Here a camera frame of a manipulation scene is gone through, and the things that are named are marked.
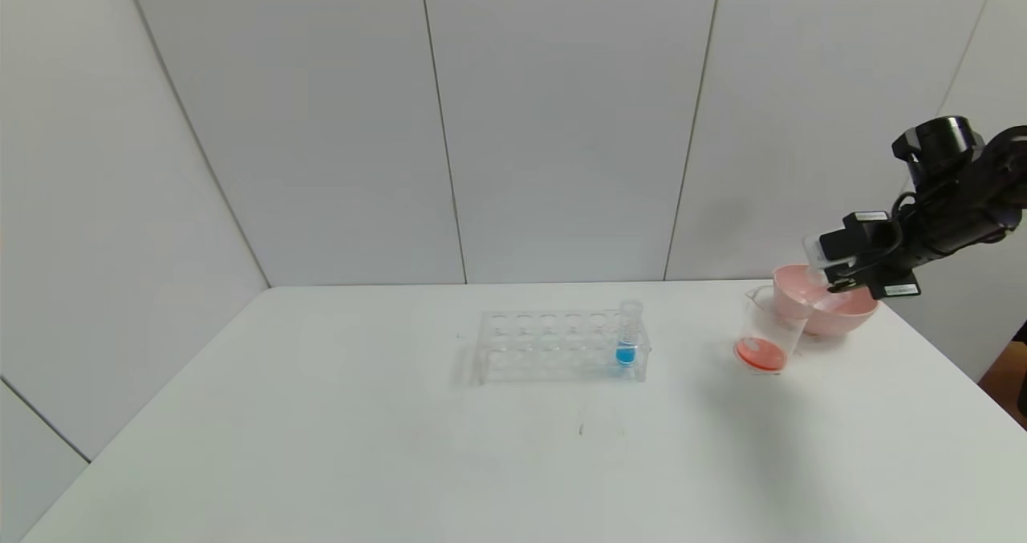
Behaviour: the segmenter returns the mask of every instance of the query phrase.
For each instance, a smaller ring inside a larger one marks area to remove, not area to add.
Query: white wall
[[[463,282],[423,0],[140,0],[271,284]]]
[[[17,543],[86,466],[0,384],[0,537]]]
[[[985,0],[718,0],[667,277],[767,277],[883,209]]]
[[[1027,2],[988,0],[943,115],[967,116],[986,141],[1027,123]],[[975,381],[1027,320],[1027,228],[917,269],[924,295],[889,301]]]
[[[132,0],[2,1],[4,375],[91,458],[266,284]]]
[[[659,280],[714,0],[426,0],[469,282]]]

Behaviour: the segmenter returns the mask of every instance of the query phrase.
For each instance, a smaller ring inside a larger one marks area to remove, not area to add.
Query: red liquid
[[[770,341],[747,338],[734,343],[734,354],[752,367],[760,371],[781,371],[788,362],[785,350]]]

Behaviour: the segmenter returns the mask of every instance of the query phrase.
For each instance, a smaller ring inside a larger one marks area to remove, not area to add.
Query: blue liquid
[[[623,345],[623,343],[617,343],[617,353],[615,355],[617,357],[617,362],[620,364],[631,364],[635,362],[635,350],[637,350],[638,347],[634,345]]]

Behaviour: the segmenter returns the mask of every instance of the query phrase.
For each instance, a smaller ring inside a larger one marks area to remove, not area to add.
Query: robotic arm
[[[1027,126],[986,145],[967,119],[944,116],[906,130],[891,152],[909,166],[916,192],[902,193],[891,211],[852,211],[843,229],[804,240],[830,292],[868,286],[874,299],[919,295],[914,268],[969,244],[998,242],[1027,209]]]

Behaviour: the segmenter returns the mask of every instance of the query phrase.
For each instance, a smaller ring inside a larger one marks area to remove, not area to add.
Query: test tube
[[[620,302],[620,324],[617,331],[617,362],[631,364],[635,362],[635,353],[639,349],[639,338],[642,329],[642,303],[638,301]]]

